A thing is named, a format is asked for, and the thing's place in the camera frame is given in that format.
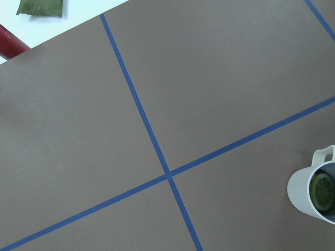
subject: red object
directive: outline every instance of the red object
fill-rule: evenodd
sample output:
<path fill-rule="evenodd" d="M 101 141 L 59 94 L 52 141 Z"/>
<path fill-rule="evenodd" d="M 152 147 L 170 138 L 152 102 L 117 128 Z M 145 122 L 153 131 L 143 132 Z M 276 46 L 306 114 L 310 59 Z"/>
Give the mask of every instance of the red object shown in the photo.
<path fill-rule="evenodd" d="M 0 25 L 0 56 L 8 60 L 29 49 L 30 47 Z"/>

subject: green cloth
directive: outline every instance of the green cloth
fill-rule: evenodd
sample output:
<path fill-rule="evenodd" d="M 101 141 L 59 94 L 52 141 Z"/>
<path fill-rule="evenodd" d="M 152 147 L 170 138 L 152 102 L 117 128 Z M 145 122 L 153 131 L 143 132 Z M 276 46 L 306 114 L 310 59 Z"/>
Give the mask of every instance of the green cloth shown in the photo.
<path fill-rule="evenodd" d="M 21 0 L 17 15 L 62 16 L 63 0 Z"/>

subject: mug handle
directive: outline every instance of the mug handle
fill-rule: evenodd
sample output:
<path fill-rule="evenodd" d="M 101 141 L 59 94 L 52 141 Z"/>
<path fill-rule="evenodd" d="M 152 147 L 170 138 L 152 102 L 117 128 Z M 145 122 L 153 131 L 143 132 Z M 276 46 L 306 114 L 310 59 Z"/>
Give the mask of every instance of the mug handle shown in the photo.
<path fill-rule="evenodd" d="M 312 166 L 318 166 L 324 163 L 328 154 L 332 154 L 332 160 L 335 161 L 335 145 L 330 145 L 322 150 L 316 150 L 313 155 Z"/>

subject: gray tabletop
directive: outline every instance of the gray tabletop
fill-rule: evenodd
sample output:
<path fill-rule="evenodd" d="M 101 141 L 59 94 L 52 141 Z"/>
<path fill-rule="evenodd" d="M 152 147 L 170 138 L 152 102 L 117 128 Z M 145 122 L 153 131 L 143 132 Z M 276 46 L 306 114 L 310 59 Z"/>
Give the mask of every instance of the gray tabletop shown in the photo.
<path fill-rule="evenodd" d="M 0 251 L 334 250 L 286 192 L 335 144 L 334 12 L 129 1 L 2 64 Z"/>

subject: blue line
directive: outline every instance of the blue line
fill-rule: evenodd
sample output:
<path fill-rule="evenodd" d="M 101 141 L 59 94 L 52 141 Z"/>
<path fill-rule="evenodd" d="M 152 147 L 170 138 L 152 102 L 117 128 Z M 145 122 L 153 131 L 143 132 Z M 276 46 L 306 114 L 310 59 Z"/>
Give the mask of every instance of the blue line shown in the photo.
<path fill-rule="evenodd" d="M 106 20 L 106 18 L 104 16 L 104 14 L 101 14 L 100 18 L 101 18 L 101 20 L 103 22 L 103 25 L 104 25 L 106 33 L 108 35 L 110 44 L 111 44 L 111 46 L 112 46 L 112 48 L 114 50 L 115 56 L 116 56 L 116 58 L 117 58 L 117 60 L 119 62 L 121 70 L 122 70 L 122 72 L 124 74 L 124 77 L 126 79 L 128 87 L 130 89 L 130 92 L 131 92 L 131 94 L 133 96 L 133 99 L 135 101 L 137 109 L 138 109 L 138 111 L 139 111 L 139 113 L 141 115 L 141 118 L 143 120 L 144 125 L 146 126 L 146 130 L 147 130 L 147 132 L 149 134 L 149 137 L 150 137 L 150 140 L 152 142 L 152 145 L 153 145 L 153 147 L 154 147 L 154 149 L 155 149 L 155 151 L 157 153 L 158 159 L 159 159 L 159 161 L 160 161 L 160 163 L 161 163 L 161 165 L 163 167 L 163 170 L 164 170 L 164 173 L 166 175 L 166 178 L 169 181 L 169 184 L 170 184 L 171 190 L 173 192 L 173 195 L 175 197 L 175 200 L 176 200 L 176 202 L 177 202 L 177 204 L 179 206 L 180 212 L 181 212 L 181 214 L 182 214 L 182 216 L 184 218 L 185 224 L 186 224 L 186 226 L 187 226 L 187 228 L 189 230 L 189 234 L 191 235 L 191 238 L 192 238 L 192 240 L 194 242 L 194 245 L 195 245 L 196 249 L 198 251 L 202 251 L 203 248 L 201 246 L 199 238 L 198 238 L 198 236 L 197 236 L 197 234 L 195 232 L 195 229 L 193 227 L 191 219 L 189 218 L 189 215 L 187 213 L 187 210 L 186 210 L 186 207 L 185 207 L 185 205 L 183 203 L 183 200 L 182 200 L 182 198 L 181 198 L 181 196 L 179 194 L 177 186 L 176 186 L 176 184 L 175 184 L 175 182 L 173 180 L 173 177 L 172 177 L 171 172 L 169 170 L 169 167 L 168 167 L 168 165 L 166 163 L 166 160 L 164 158 L 162 150 L 161 150 L 161 148 L 160 148 L 160 146 L 158 144 L 158 141 L 157 141 L 157 139 L 156 139 L 156 137 L 155 137 L 155 135 L 153 133 L 153 130 L 152 130 L 151 126 L 150 126 L 148 117 L 147 117 L 147 115 L 146 115 L 146 113 L 145 113 L 145 111 L 144 111 L 144 109 L 142 107 L 141 101 L 140 101 L 140 99 L 139 99 L 139 97 L 138 97 L 138 95 L 136 93 L 135 87 L 134 87 L 134 85 L 133 85 L 133 83 L 131 81 L 131 78 L 129 76 L 129 73 L 127 71 L 125 63 L 124 63 L 124 61 L 123 61 L 123 59 L 121 57 L 120 51 L 119 51 L 119 49 L 118 49 L 118 47 L 116 45 L 116 42 L 115 42 L 114 37 L 113 37 L 113 34 L 112 34 L 112 32 L 111 32 L 111 30 L 109 28 L 108 22 L 107 22 L 107 20 Z"/>
<path fill-rule="evenodd" d="M 335 33 L 330 28 L 329 24 L 326 22 L 326 20 L 322 17 L 321 13 L 318 11 L 318 9 L 314 6 L 314 4 L 310 0 L 305 0 L 305 3 L 308 5 L 310 10 L 314 13 L 315 17 L 319 20 L 319 22 L 322 24 L 324 29 L 328 32 L 330 37 L 335 41 Z"/>
<path fill-rule="evenodd" d="M 104 201 L 104 202 L 102 202 L 102 203 L 100 203 L 100 204 L 98 204 L 98 205 L 96 205 L 96 206 L 94 206 L 92 208 L 89 208 L 89 209 L 87 209 L 87 210 L 85 210 L 85 211 L 83 211 L 81 213 L 78 213 L 78 214 L 76 214 L 74 216 L 71 216 L 71 217 L 69 217 L 69 218 L 67 218 L 67 219 L 65 219 L 65 220 L 63 220 L 61 222 L 58 222 L 58 223 L 56 223 L 56 224 L 54 224 L 54 225 L 52 225 L 50 227 L 47 227 L 46 229 L 43 229 L 43 230 L 41 230 L 39 232 L 36 232 L 35 234 L 29 235 L 28 237 L 25 237 L 25 238 L 23 238 L 23 239 L 21 239 L 21 240 L 19 240 L 17 242 L 14 242 L 14 243 L 6 246 L 6 247 L 3 247 L 3 248 L 0 249 L 0 251 L 10 251 L 10 250 L 13 250 L 14 248 L 17 248 L 17 247 L 19 247 L 19 246 L 21 246 L 23 244 L 26 244 L 28 242 L 31 242 L 31 241 L 37 239 L 39 237 L 42 237 L 42 236 L 44 236 L 46 234 L 49 234 L 50 232 L 53 232 L 53 231 L 55 231 L 57 229 L 60 229 L 61 227 L 69 225 L 72 222 L 75 222 L 75 221 L 77 221 L 77 220 L 79 220 L 81 218 L 84 218 L 84 217 L 92 214 L 92 213 L 95 213 L 95 212 L 97 212 L 97 211 L 99 211 L 99 210 L 101 210 L 101 209 L 103 209 L 103 208 L 105 208 L 107 206 L 110 206 L 110 205 L 112 205 L 112 204 L 114 204 L 114 203 L 116 203 L 116 202 L 118 202 L 120 200 L 126 199 L 127 197 L 132 196 L 132 195 L 134 195 L 134 194 L 136 194 L 136 193 L 138 193 L 140 191 L 143 191 L 143 190 L 145 190 L 145 189 L 147 189 L 149 187 L 152 187 L 152 186 L 154 186 L 154 185 L 156 185 L 156 184 L 158 184 L 158 183 L 160 183 L 160 182 L 162 182 L 164 180 L 166 180 L 166 176 L 165 175 L 162 175 L 162 176 L 159 176 L 159 177 L 157 177 L 155 179 L 152 179 L 151 181 L 148 181 L 148 182 L 146 182 L 146 183 L 144 183 L 144 184 L 142 184 L 142 185 L 140 185 L 138 187 L 132 188 L 129 191 L 126 191 L 126 192 L 124 192 L 124 193 L 122 193 L 122 194 L 120 194 L 120 195 L 118 195 L 116 197 L 113 197 L 113 198 L 111 198 L 109 200 L 106 200 L 106 201 Z"/>
<path fill-rule="evenodd" d="M 171 171 L 171 174 L 172 174 L 172 176 L 180 174 L 180 173 L 182 173 L 182 172 L 184 172 L 186 170 L 189 170 L 189 169 L 191 169 L 191 168 L 193 168 L 193 167 L 195 167 L 197 165 L 200 165 L 203 162 L 206 162 L 206 161 L 208 161 L 208 160 L 210 160 L 212 158 L 215 158 L 215 157 L 217 157 L 217 156 L 219 156 L 219 155 L 221 155 L 223 153 L 231 151 L 231 150 L 235 149 L 236 147 L 239 147 L 239 146 L 244 145 L 244 144 L 246 144 L 246 143 L 248 143 L 248 142 L 250 142 L 250 141 L 252 141 L 254 139 L 257 139 L 260 136 L 268 134 L 268 133 L 270 133 L 270 132 L 272 132 L 272 131 L 280 128 L 280 127 L 283 127 L 283 126 L 285 126 L 285 125 L 287 125 L 289 123 L 292 123 L 293 121 L 296 121 L 296 120 L 298 120 L 298 119 L 300 119 L 300 118 L 302 118 L 302 117 L 304 117 L 306 115 L 309 115 L 312 112 L 320 110 L 321 108 L 324 108 L 324 107 L 326 107 L 326 106 L 328 106 L 328 105 L 330 105 L 330 104 L 332 104 L 334 102 L 335 102 L 335 96 L 332 97 L 332 98 L 329 98 L 329 99 L 327 99 L 327 100 L 325 100 L 325 101 L 323 101 L 321 103 L 318 103 L 318 104 L 316 104 L 316 105 L 314 105 L 314 106 L 312 106 L 312 107 L 310 107 L 310 108 L 308 108 L 306 110 L 303 110 L 302 112 L 299 112 L 299 113 L 297 113 L 295 115 L 292 115 L 292 116 L 290 116 L 290 117 L 288 117 L 288 118 L 286 118 L 286 119 L 284 119 L 282 121 L 279 121 L 279 122 L 277 122 L 277 123 L 275 123 L 275 124 L 273 124 L 273 125 L 271 125 L 269 127 L 266 127 L 266 128 L 264 128 L 264 129 L 262 129 L 262 130 L 260 130 L 258 132 L 255 132 L 255 133 L 253 133 L 253 134 L 251 134 L 249 136 L 246 136 L 243 139 L 235 141 L 235 142 L 233 142 L 233 143 L 231 143 L 231 144 L 229 144 L 229 145 L 227 145 L 225 147 L 222 147 L 222 148 L 220 148 L 220 149 L 218 149 L 218 150 L 216 150 L 214 152 L 211 152 L 211 153 L 209 153 L 209 154 L 207 154 L 207 155 L 205 155 L 203 157 L 200 157 L 200 158 L 198 158 L 198 159 L 196 159 L 196 160 L 194 160 L 194 161 L 192 161 L 192 162 L 190 162 L 190 163 L 188 163 L 186 165 L 183 165 L 183 166 L 181 166 L 181 167 L 179 167 L 179 168 Z"/>

